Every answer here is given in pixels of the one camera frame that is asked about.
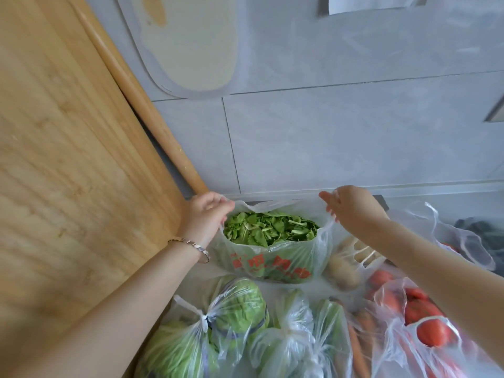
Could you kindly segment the person's left hand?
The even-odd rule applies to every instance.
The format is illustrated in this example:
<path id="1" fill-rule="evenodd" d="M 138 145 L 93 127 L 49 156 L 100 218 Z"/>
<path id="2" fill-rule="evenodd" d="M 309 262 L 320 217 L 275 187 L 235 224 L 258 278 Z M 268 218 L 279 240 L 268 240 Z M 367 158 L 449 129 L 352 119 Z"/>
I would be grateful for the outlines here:
<path id="1" fill-rule="evenodd" d="M 206 248 L 222 224 L 212 219 L 212 200 L 216 192 L 210 191 L 193 197 L 186 203 L 177 237 L 190 240 Z"/>

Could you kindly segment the person's right hand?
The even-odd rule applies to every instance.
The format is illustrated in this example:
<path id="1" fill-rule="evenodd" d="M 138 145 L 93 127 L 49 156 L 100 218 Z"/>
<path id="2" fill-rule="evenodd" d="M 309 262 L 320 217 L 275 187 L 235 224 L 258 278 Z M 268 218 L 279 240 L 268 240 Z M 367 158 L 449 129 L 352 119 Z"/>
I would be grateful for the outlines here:
<path id="1" fill-rule="evenodd" d="M 335 190 L 341 200 L 339 223 L 350 234 L 363 237 L 390 220 L 384 208 L 367 189 L 345 185 Z"/>

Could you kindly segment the clear bag with red print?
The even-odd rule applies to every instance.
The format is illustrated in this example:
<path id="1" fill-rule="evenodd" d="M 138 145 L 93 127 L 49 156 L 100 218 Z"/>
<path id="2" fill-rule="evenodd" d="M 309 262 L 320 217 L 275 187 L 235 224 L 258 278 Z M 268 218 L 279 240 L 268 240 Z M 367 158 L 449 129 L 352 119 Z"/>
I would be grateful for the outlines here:
<path id="1" fill-rule="evenodd" d="M 336 222 L 325 208 L 319 197 L 261 202 L 253 206 L 235 201 L 235 208 L 227 219 L 242 212 L 299 216 L 319 226 L 316 237 L 263 248 L 229 241 L 223 233 L 223 225 L 210 243 L 211 254 L 221 267 L 244 277 L 285 284 L 308 282 L 322 274 L 335 245 Z"/>

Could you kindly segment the person's right forearm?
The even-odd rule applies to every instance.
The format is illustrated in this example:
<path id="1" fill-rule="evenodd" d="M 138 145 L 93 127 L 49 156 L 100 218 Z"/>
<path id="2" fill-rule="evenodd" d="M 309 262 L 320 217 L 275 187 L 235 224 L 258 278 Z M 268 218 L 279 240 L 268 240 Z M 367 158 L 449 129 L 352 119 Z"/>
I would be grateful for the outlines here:
<path id="1" fill-rule="evenodd" d="M 340 223 L 406 273 L 504 370 L 504 278 L 386 217 Z"/>

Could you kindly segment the person's left forearm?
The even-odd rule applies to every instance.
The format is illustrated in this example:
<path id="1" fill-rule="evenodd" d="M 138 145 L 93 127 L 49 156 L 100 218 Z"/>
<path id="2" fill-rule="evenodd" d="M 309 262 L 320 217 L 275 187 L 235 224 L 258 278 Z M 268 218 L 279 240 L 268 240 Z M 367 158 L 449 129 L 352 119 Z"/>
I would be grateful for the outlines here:
<path id="1" fill-rule="evenodd" d="M 41 356 L 12 378 L 120 378 L 205 248 L 169 242 Z"/>

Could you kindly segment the chopped green leafy vegetables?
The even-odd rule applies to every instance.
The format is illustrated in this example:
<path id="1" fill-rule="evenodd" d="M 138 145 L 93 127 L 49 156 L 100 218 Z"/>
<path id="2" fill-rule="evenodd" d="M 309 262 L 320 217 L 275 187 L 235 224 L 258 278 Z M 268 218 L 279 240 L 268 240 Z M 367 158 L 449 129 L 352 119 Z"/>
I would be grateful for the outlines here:
<path id="1" fill-rule="evenodd" d="M 242 212 L 227 219 L 223 233 L 233 243 L 267 248 L 286 241 L 313 240 L 318 229 L 315 222 L 299 216 Z"/>

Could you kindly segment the clear bag of potatoes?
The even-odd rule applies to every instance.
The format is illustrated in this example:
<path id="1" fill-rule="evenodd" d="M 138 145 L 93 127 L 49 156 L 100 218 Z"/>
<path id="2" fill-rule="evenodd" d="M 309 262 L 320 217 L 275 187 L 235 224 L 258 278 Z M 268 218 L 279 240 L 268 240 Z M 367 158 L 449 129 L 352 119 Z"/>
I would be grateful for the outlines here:
<path id="1" fill-rule="evenodd" d="M 371 279 L 387 258 L 353 235 L 332 250 L 322 276 L 336 289 L 354 291 Z"/>

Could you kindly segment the brown potato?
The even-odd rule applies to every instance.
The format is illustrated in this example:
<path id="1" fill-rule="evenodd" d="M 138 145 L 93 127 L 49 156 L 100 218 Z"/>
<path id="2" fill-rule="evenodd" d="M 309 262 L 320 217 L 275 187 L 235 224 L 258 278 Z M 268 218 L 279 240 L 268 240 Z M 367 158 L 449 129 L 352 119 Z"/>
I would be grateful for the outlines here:
<path id="1" fill-rule="evenodd" d="M 323 273 L 325 279 L 340 291 L 353 291 L 361 284 L 356 269 L 345 258 L 331 254 Z"/>

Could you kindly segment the round green cabbage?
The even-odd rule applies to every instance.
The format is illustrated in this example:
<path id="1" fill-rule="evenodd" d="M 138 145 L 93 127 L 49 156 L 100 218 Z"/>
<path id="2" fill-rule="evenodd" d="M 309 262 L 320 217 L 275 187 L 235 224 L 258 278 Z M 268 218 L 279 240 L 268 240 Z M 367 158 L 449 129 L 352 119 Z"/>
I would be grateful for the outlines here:
<path id="1" fill-rule="evenodd" d="M 207 308 L 210 330 L 231 341 L 251 341 L 268 327 L 268 307 L 255 282 L 234 275 L 217 277 L 211 282 Z"/>
<path id="2" fill-rule="evenodd" d="M 201 322 L 174 320 L 154 331 L 134 378 L 215 378 L 218 374 L 218 352 Z"/>

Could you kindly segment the clear knotted bag of cabbages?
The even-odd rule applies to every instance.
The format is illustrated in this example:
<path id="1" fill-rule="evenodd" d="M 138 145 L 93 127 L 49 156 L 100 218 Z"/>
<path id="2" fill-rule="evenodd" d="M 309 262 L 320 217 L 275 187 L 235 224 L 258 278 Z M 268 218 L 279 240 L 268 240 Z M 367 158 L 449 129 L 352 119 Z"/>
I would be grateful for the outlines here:
<path id="1" fill-rule="evenodd" d="M 201 305 L 173 296 L 178 319 L 166 321 L 144 347 L 134 378 L 229 378 L 270 317 L 260 287 L 223 275 L 202 285 Z"/>

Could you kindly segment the orange carrot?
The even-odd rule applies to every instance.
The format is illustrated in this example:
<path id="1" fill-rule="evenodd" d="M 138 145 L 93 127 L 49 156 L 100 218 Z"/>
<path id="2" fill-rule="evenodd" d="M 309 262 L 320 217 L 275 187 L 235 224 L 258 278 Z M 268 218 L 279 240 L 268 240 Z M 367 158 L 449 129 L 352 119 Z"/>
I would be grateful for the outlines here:
<path id="1" fill-rule="evenodd" d="M 376 336 L 376 323 L 375 317 L 368 309 L 360 309 L 355 312 L 355 318 L 359 323 L 361 333 L 364 335 L 375 337 Z"/>
<path id="2" fill-rule="evenodd" d="M 357 378 L 371 378 L 368 362 L 364 357 L 361 344 L 352 324 L 348 323 L 348 333 L 352 349 L 352 367 Z"/>

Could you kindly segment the wooden rolling pin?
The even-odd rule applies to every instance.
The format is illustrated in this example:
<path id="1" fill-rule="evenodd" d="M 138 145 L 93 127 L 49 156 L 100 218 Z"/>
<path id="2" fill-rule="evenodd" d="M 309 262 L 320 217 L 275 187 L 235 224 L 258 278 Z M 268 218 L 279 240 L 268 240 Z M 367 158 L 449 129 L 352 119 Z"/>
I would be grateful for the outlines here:
<path id="1" fill-rule="evenodd" d="M 200 195 L 209 191 L 196 168 L 187 157 L 180 143 L 166 125 L 163 117 L 149 99 L 147 93 L 123 59 L 113 40 L 109 37 L 92 8 L 85 0 L 68 0 L 82 24 L 90 41 L 99 53 L 108 71 L 121 92 L 139 115 L 154 139 L 181 176 Z"/>

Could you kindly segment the clear bag of green vegetables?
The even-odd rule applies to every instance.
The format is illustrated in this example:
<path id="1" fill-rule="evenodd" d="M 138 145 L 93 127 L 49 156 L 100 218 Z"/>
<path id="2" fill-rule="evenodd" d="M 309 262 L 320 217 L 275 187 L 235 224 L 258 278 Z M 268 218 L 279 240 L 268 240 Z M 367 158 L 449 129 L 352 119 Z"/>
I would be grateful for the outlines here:
<path id="1" fill-rule="evenodd" d="M 315 307 L 301 289 L 275 302 L 273 324 L 249 348 L 257 378 L 352 378 L 353 351 L 346 311 L 323 299 Z"/>

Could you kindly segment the clear bag of dark vegetables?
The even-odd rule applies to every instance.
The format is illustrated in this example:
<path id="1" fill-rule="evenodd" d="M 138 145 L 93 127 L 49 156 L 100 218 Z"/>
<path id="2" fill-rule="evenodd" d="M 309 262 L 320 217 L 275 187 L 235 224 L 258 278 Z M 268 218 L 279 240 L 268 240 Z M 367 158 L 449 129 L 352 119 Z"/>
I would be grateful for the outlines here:
<path id="1" fill-rule="evenodd" d="M 387 214 L 436 246 L 504 277 L 504 229 L 472 218 L 459 220 L 456 226 L 444 223 L 438 210 L 428 202 L 413 202 L 403 209 L 389 209 Z"/>

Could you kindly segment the large wooden cutting board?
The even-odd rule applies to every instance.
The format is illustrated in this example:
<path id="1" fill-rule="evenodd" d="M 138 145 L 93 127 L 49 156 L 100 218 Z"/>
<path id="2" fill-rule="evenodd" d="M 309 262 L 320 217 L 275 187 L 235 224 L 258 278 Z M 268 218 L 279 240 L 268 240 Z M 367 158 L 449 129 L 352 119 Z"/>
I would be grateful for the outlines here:
<path id="1" fill-rule="evenodd" d="M 184 197 L 68 0 L 0 0 L 0 378 L 176 231 Z"/>

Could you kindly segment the translucent white plastic cutting board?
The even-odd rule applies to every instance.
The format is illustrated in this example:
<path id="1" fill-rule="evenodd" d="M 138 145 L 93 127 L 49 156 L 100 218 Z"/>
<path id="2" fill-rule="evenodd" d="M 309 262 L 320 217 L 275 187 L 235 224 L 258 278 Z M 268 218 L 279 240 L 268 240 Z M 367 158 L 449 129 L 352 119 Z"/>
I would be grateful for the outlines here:
<path id="1" fill-rule="evenodd" d="M 117 0 L 150 78 L 202 100 L 237 91 L 247 73 L 245 0 Z"/>

